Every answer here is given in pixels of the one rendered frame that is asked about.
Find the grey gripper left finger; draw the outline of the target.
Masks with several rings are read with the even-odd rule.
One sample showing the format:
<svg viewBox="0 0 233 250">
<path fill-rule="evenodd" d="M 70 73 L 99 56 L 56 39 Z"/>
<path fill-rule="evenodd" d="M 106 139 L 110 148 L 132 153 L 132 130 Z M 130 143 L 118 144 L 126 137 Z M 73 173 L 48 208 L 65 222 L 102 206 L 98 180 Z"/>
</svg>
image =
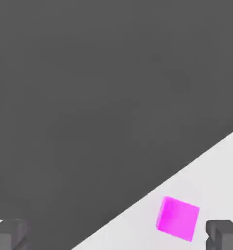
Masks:
<svg viewBox="0 0 233 250">
<path fill-rule="evenodd" d="M 0 222 L 0 250 L 29 250 L 28 225 L 22 219 L 6 219 Z"/>
</svg>

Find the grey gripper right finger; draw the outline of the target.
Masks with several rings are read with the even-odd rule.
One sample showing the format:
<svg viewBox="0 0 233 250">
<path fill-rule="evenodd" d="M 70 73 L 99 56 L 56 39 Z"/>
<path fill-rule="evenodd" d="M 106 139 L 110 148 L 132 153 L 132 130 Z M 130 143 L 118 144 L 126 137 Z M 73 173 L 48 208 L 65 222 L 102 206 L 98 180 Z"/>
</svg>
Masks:
<svg viewBox="0 0 233 250">
<path fill-rule="evenodd" d="M 208 220 L 206 222 L 206 250 L 233 250 L 233 222 Z"/>
</svg>

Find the small magenta cube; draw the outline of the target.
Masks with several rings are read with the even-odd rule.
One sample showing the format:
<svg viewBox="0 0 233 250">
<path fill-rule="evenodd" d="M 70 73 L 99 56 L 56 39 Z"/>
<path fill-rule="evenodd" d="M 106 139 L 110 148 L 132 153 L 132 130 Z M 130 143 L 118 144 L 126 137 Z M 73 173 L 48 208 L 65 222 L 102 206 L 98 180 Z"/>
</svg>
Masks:
<svg viewBox="0 0 233 250">
<path fill-rule="evenodd" d="M 165 196 L 155 227 L 161 232 L 191 242 L 199 211 L 200 207 Z"/>
</svg>

